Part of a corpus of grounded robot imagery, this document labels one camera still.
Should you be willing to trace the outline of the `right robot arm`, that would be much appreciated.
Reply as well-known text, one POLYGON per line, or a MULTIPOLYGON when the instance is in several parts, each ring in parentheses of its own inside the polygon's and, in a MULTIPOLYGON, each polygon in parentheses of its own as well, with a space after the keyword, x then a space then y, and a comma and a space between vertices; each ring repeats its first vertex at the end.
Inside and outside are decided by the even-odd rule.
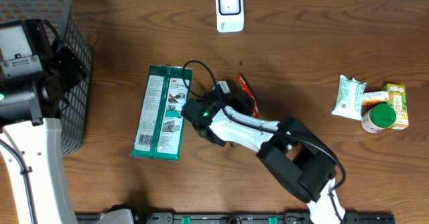
POLYGON ((344 223, 336 189, 336 171, 346 174, 337 156, 294 117, 283 122, 244 115, 220 101, 189 99, 181 115, 212 144, 240 144, 255 151, 273 177, 291 195, 306 203, 313 223, 344 223))

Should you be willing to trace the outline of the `red Nescafe coffee stick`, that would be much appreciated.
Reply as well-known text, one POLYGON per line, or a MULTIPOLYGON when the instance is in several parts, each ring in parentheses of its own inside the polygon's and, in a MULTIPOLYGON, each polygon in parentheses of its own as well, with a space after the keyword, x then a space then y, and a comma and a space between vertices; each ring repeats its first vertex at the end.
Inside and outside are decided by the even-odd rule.
POLYGON ((259 117, 259 109, 257 106, 255 95, 253 94, 253 91, 251 90, 249 83, 247 82, 247 80, 245 79, 245 77, 241 73, 238 74, 237 81, 238 81, 241 89, 244 90, 246 92, 246 94, 253 100, 253 114, 252 114, 252 116, 254 118, 258 118, 259 117))

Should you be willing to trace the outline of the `green white package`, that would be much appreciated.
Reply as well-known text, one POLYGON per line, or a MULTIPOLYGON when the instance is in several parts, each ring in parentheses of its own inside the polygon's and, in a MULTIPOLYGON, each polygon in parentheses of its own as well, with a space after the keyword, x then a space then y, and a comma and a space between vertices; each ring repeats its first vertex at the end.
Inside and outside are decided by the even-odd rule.
POLYGON ((141 106, 132 157, 180 159, 184 129, 181 115, 188 100, 193 70, 151 65, 141 106))

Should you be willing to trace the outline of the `light blue wipes pack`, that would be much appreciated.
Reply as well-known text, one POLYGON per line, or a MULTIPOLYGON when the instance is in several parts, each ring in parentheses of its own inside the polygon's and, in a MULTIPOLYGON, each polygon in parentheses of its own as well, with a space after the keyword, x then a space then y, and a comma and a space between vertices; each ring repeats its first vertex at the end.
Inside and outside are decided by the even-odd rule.
POLYGON ((366 85, 366 82, 359 82, 354 78, 348 79, 346 76, 340 75, 339 90, 332 114, 360 121, 366 85))

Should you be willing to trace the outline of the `orange snack packet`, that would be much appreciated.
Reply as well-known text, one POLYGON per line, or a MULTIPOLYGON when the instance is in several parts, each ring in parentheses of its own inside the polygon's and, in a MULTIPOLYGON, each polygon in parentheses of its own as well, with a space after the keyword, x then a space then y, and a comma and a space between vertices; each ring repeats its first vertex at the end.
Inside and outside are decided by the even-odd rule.
POLYGON ((363 94, 362 105, 376 105, 389 100, 387 91, 376 91, 363 94))

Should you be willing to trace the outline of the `green lid jar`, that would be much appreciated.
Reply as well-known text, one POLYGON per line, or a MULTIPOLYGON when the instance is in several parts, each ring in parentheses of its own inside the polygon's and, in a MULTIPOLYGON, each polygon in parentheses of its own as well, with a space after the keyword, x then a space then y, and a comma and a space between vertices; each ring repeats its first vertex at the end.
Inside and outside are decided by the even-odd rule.
POLYGON ((362 128, 369 133, 378 133, 393 125, 396 113, 386 103, 381 103, 368 110, 361 118, 362 128))

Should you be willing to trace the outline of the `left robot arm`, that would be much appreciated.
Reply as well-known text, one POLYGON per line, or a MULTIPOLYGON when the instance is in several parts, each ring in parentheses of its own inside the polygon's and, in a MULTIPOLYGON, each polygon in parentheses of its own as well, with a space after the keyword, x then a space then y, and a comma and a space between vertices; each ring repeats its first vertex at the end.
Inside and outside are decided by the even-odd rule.
POLYGON ((20 223, 77 223, 62 161, 66 94, 89 76, 47 19, 1 24, 1 155, 20 223))

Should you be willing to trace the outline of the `green tea carton box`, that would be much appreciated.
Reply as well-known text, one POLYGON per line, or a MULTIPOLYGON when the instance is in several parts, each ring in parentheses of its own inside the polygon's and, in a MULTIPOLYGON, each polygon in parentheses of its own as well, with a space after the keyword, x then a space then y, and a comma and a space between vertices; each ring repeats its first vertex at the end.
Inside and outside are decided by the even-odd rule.
POLYGON ((390 128, 396 130, 407 128, 409 126, 409 121, 405 86, 387 83, 383 87, 383 90, 387 91, 389 94, 389 99, 386 103, 393 108, 396 114, 396 121, 390 126, 390 128))

